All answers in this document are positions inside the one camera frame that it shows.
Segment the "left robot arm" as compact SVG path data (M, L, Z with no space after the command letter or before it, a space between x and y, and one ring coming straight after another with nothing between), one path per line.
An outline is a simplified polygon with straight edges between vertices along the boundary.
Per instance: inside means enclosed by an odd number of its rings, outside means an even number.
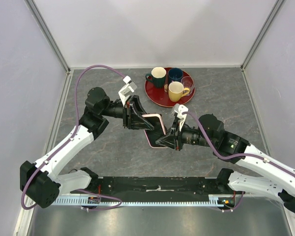
M95 141L106 129L107 117L120 118L124 127L134 130L154 130L152 114L142 108L139 97L131 95L133 89L123 87L120 98L111 101L104 89L92 88L85 100L84 114L73 130L49 153L20 166L22 197L28 196L41 208L49 207L59 195L83 189L94 193L98 188L95 173L82 168L74 173L61 175L65 165L84 147Z

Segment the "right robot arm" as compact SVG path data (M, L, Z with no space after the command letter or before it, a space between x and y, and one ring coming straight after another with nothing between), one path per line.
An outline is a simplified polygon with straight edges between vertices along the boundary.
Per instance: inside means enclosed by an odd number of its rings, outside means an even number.
M191 128L175 117L173 125L166 135L156 140L162 145L181 150L184 144L210 147L218 159L250 169L259 177L250 177L230 169L222 169L215 181L220 193L249 192L274 199L295 213L295 168L289 167L268 156L246 139L228 132L224 123L213 114L196 117L190 115L198 127Z

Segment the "phone with pink case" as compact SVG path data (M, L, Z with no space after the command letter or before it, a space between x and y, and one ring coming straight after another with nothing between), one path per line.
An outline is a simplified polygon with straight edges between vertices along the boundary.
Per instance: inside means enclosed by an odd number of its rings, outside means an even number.
M156 140L166 135L166 127L160 114L144 114L142 115L154 127L153 130L144 130L148 144L151 148L167 148L157 144Z

